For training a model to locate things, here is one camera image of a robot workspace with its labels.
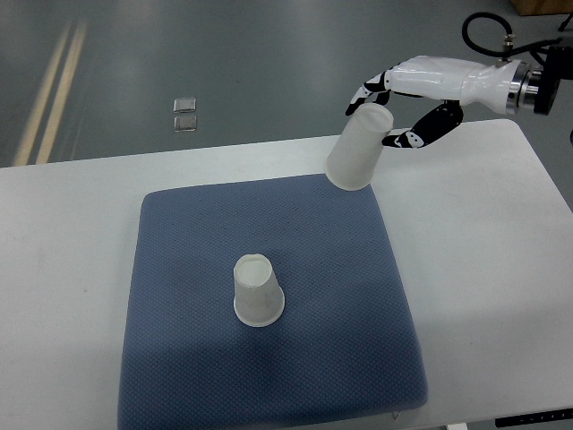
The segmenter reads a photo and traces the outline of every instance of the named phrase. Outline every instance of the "yellow floor line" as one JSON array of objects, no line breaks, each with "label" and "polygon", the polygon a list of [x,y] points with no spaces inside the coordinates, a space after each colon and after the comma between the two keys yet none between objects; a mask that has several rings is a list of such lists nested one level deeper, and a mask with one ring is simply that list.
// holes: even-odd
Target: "yellow floor line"
[{"label": "yellow floor line", "polygon": [[78,23],[78,27],[73,34],[72,44],[68,56],[65,59],[64,69],[60,82],[57,86],[56,96],[54,97],[54,104],[50,116],[47,120],[46,131],[42,138],[42,143],[39,146],[38,157],[36,164],[45,164],[48,162],[52,148],[54,148],[54,141],[56,140],[57,130],[62,120],[65,102],[70,94],[72,87],[73,76],[75,75],[76,67],[80,60],[81,49],[83,48],[83,41],[85,40],[88,25],[85,21]]},{"label": "yellow floor line", "polygon": [[28,164],[30,153],[34,147],[36,136],[38,135],[39,123],[42,120],[42,116],[46,110],[47,99],[52,87],[54,86],[57,68],[60,65],[60,60],[62,59],[65,41],[68,39],[69,32],[70,25],[68,24],[62,32],[60,39],[57,41],[56,48],[54,49],[52,57],[47,65],[44,78],[42,79],[42,83],[39,87],[38,95],[36,96],[36,100],[34,100],[30,116],[28,116],[28,121],[24,127],[24,133],[22,134],[20,143],[18,144],[18,150],[16,151],[16,156],[13,161],[14,166],[25,166]]}]

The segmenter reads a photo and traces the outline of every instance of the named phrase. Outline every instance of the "cardboard box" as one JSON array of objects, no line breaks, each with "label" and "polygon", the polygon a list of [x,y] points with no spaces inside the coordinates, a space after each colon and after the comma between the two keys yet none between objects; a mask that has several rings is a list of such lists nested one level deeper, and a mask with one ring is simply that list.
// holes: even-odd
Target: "cardboard box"
[{"label": "cardboard box", "polygon": [[520,15],[573,13],[573,0],[510,0]]}]

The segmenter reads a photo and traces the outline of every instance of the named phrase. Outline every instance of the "white paper cup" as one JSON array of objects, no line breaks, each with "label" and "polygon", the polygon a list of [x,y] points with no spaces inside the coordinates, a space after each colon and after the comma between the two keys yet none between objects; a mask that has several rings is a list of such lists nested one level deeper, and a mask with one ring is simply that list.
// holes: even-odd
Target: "white paper cup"
[{"label": "white paper cup", "polygon": [[233,269],[235,313],[251,327],[273,324],[285,309],[285,294],[270,261],[262,254],[243,255]]},{"label": "white paper cup", "polygon": [[330,182],[346,191],[367,186],[382,153],[382,139],[393,125],[394,116],[384,106],[366,103],[358,107],[326,158]]}]

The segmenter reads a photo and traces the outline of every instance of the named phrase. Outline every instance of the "white table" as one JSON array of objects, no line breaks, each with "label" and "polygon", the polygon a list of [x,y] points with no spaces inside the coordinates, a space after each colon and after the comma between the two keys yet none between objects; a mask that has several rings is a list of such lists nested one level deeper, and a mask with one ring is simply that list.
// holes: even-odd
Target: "white table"
[{"label": "white table", "polygon": [[[323,172],[336,136],[0,169],[0,427],[113,429],[152,191]],[[573,214],[518,127],[385,149],[372,187],[422,345],[407,428],[571,407]]]}]

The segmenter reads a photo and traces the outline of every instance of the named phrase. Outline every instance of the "white robotic hand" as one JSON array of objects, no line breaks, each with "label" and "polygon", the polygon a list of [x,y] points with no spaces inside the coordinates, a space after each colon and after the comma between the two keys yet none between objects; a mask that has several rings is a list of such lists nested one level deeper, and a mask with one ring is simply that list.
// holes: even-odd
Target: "white robotic hand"
[{"label": "white robotic hand", "polygon": [[[490,18],[501,23],[508,33],[504,50],[497,52],[477,46],[467,35],[469,23]],[[511,27],[498,15],[475,13],[462,27],[464,41],[472,49],[500,57],[496,65],[484,65],[454,58],[416,56],[365,82],[352,98],[346,114],[352,115],[372,94],[374,103],[385,105],[389,94],[426,97],[444,102],[420,119],[411,130],[399,136],[389,135],[385,146],[421,148],[449,133],[461,124],[462,106],[478,102],[499,114],[516,113],[521,107],[547,115],[557,93],[560,79],[573,79],[573,43],[563,39],[542,40],[513,48]],[[529,51],[543,65],[533,68],[509,56]],[[546,54],[543,60],[539,54]]]}]

